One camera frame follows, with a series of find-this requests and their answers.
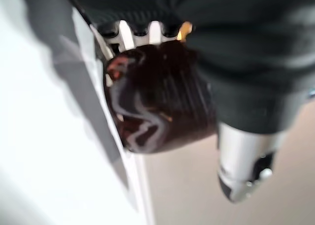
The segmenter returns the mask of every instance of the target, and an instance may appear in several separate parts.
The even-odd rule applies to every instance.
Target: silver metal object
[[[240,202],[272,175],[273,156],[286,131],[255,134],[220,123],[219,132],[220,184],[230,201]]]
[[[144,36],[137,36],[137,35],[132,34],[132,39],[133,39],[133,43],[135,47],[149,44],[150,42],[149,32]]]
[[[90,29],[93,32],[105,59],[111,60],[114,57],[113,51],[107,46],[103,37],[101,36],[100,33],[98,33],[97,29],[93,25],[90,25]]]
[[[166,37],[166,36],[164,36],[163,34],[161,34],[161,42],[168,42],[168,41],[176,40],[176,39],[177,39],[177,36],[174,36],[174,37]]]
[[[107,44],[118,44],[119,45],[118,49],[120,52],[123,52],[126,50],[124,39],[122,37],[120,28],[119,28],[118,34],[115,37],[111,37],[111,38],[104,37],[104,40]]]

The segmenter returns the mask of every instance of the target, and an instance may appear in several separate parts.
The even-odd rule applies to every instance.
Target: beige floor
[[[314,224],[315,102],[303,107],[274,176],[250,200],[223,197],[217,162],[215,137],[146,157],[157,225]]]

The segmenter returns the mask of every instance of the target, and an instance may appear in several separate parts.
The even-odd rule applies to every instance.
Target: brown glass jar
[[[107,104],[130,151],[167,151],[215,132],[210,85],[197,76],[195,59],[175,40],[140,46],[108,62]]]

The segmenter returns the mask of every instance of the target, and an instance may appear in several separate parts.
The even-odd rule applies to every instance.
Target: amber jar
[[[168,151],[214,134],[210,85],[179,41],[120,53],[104,70],[108,106],[123,145],[136,153]]]

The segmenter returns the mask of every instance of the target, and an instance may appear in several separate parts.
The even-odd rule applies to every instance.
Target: white wall
[[[104,151],[27,11],[0,0],[0,224],[141,224],[113,169],[121,159]]]

